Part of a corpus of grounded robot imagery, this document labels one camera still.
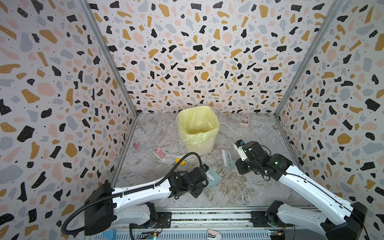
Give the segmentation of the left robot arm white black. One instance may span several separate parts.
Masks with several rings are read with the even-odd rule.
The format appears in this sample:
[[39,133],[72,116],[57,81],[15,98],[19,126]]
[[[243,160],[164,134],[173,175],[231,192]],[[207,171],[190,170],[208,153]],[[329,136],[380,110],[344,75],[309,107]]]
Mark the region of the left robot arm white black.
[[154,201],[179,199],[184,194],[197,198],[208,185],[209,167],[203,165],[191,172],[171,173],[164,182],[156,180],[126,188],[112,188],[106,183],[85,200],[85,235],[99,234],[113,225],[150,228],[159,219]]

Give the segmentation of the cream trash bin yellow bag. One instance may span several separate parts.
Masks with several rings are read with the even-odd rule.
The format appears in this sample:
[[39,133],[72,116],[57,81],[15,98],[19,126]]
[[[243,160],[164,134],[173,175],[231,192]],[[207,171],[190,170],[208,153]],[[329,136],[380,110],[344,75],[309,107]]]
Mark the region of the cream trash bin yellow bag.
[[200,156],[213,151],[220,123],[217,115],[208,106],[182,110],[177,116],[178,133],[187,153]]

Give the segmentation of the teal hand brush white bristles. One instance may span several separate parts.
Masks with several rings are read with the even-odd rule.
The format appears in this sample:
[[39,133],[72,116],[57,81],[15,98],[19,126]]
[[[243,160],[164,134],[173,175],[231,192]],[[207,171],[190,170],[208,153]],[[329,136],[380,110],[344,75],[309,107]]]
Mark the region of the teal hand brush white bristles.
[[232,159],[231,154],[228,151],[222,150],[222,157],[226,168],[233,169],[236,166],[236,162]]

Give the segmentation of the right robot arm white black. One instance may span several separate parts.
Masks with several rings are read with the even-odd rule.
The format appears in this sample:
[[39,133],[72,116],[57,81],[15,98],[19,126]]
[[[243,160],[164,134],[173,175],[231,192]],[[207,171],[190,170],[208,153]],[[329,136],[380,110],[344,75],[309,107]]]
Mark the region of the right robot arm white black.
[[292,224],[325,236],[328,240],[357,240],[366,231],[367,208],[338,197],[304,174],[292,161],[280,154],[270,155],[255,141],[234,144],[240,158],[236,167],[241,175],[253,172],[290,187],[318,210],[316,212],[274,201],[265,213],[271,227]]

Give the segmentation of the teal plastic dustpan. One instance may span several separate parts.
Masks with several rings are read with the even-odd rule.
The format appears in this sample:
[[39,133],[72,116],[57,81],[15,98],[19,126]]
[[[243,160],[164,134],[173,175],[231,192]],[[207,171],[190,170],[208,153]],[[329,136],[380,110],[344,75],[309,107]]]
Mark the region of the teal plastic dustpan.
[[222,180],[222,177],[213,168],[209,168],[209,170],[206,172],[206,175],[209,181],[209,188],[216,187]]

